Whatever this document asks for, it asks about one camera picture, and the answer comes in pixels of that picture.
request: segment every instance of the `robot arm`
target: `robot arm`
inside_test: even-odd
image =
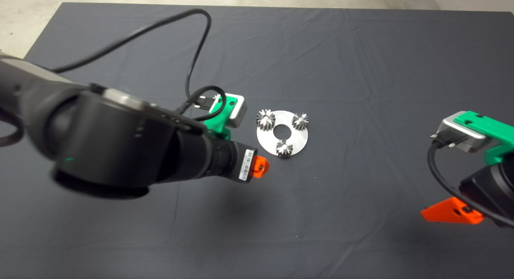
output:
[[[445,118],[428,153],[430,171],[454,197],[422,211],[426,220],[478,224],[484,217],[499,226],[514,228],[514,127],[473,111],[460,111]],[[492,140],[487,166],[461,181],[459,190],[449,185],[435,164],[435,151],[448,146],[474,153]]]
[[[145,195],[153,183],[212,175],[248,183],[268,169],[254,147],[121,91],[81,86],[5,54],[0,77],[3,120],[24,127],[67,188],[130,198]]]

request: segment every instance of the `metal disc with hole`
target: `metal disc with hole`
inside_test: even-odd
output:
[[[280,141],[273,130],[277,125],[285,125],[291,130],[291,136],[286,140],[286,144],[292,145],[292,152],[290,156],[299,153],[307,144],[308,131],[307,129],[297,130],[294,129],[292,121],[294,113],[285,110],[276,110],[272,112],[275,115],[275,125],[269,130],[263,130],[257,126],[257,140],[262,148],[268,153],[277,156],[277,143]]]

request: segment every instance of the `spur gear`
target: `spur gear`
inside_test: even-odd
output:
[[[287,158],[292,153],[292,145],[288,145],[286,140],[279,140],[277,143],[277,155],[281,158]]]
[[[261,109],[257,114],[257,126],[262,130],[270,130],[275,125],[275,113],[271,109]]]
[[[309,117],[305,113],[295,114],[292,118],[292,127],[297,130],[303,130],[309,123]]]

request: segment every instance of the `white label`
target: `white label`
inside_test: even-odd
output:
[[[250,172],[250,166],[252,166],[253,149],[247,149],[245,157],[243,158],[243,164],[241,165],[241,171],[239,172],[239,180],[246,181],[248,173]]]

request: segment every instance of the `black fabric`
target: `black fabric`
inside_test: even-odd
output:
[[[189,8],[65,3],[27,59],[64,65]],[[511,13],[203,8],[213,27],[192,91],[245,96],[233,140],[255,146],[261,108],[307,113],[305,149],[280,160],[259,146],[271,170],[248,185],[206,178],[113,201],[59,187],[24,138],[0,149],[0,277],[514,277],[514,231],[419,213],[449,196],[425,161],[443,118],[514,125]],[[66,76],[174,109],[203,27],[190,17]],[[455,183],[485,165],[483,151],[437,160]]]

